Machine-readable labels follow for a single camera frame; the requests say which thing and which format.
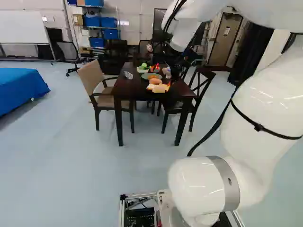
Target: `door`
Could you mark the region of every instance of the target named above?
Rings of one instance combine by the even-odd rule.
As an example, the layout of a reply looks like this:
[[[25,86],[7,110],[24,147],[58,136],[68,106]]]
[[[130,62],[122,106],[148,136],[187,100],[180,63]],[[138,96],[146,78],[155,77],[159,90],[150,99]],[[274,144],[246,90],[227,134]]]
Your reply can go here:
[[[209,57],[208,64],[212,66],[225,66],[235,42],[242,16],[238,14],[223,13],[218,29],[216,41]]]

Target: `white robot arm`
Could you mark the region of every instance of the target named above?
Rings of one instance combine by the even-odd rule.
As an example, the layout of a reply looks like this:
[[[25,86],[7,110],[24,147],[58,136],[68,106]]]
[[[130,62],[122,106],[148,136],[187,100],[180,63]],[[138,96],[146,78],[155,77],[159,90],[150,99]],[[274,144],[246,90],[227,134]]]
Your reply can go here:
[[[177,2],[168,8],[163,28]],[[254,23],[303,32],[302,0],[188,0],[168,29],[171,47],[183,51],[199,23],[227,5]],[[211,226],[221,211],[265,197],[277,162],[303,135],[302,62],[303,35],[297,35],[286,53],[239,87],[220,127],[228,157],[185,158],[172,165],[169,189],[190,226]]]

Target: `dining table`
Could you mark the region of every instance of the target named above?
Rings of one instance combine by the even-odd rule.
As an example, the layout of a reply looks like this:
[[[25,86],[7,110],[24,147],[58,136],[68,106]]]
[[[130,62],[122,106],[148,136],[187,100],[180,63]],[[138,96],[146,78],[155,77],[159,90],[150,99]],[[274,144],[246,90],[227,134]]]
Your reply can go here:
[[[183,130],[187,121],[187,116],[192,103],[193,98],[196,98],[196,94],[189,88],[189,86],[178,75],[172,75],[173,79],[166,79],[162,68],[167,67],[165,64],[160,64],[160,72],[162,75],[162,81],[167,84],[171,81],[171,86],[168,92],[165,93],[153,93],[147,90],[149,82],[146,79],[141,78],[141,74],[137,72],[136,66],[132,62],[126,62],[121,69],[120,75],[117,78],[115,85],[112,89],[111,95],[114,97],[115,115],[116,115],[116,127],[118,135],[119,146],[123,146],[123,131],[122,131],[122,108],[121,101],[129,100],[135,101],[178,101],[182,102],[182,110],[180,120],[178,124],[177,134],[175,137],[175,146],[179,146],[180,140],[183,134]],[[124,72],[128,71],[132,73],[133,79],[125,77]]]

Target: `blue mattress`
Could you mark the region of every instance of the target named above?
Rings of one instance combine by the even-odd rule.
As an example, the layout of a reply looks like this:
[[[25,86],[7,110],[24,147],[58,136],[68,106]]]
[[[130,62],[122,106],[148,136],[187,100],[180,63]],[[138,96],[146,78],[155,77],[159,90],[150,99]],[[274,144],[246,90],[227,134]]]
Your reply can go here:
[[[49,91],[37,70],[0,68],[0,116]]]

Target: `gray floor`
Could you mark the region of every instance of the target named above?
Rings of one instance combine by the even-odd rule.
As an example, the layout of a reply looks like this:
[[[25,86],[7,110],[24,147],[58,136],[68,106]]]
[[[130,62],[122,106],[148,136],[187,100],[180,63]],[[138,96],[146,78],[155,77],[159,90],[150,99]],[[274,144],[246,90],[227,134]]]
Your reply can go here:
[[[122,193],[167,187],[167,170],[213,125],[234,87],[218,72],[196,116],[188,122],[179,147],[173,146],[179,116],[151,115],[144,102],[135,112],[135,134],[123,113],[119,147],[114,112],[102,111],[100,131],[83,85],[71,65],[47,62],[0,62],[0,67],[36,68],[51,89],[40,100],[0,118],[1,227],[115,227]],[[247,227],[286,226],[299,221],[303,172],[302,141],[279,163],[273,189],[260,205],[240,211]],[[194,156],[226,154],[217,132]]]

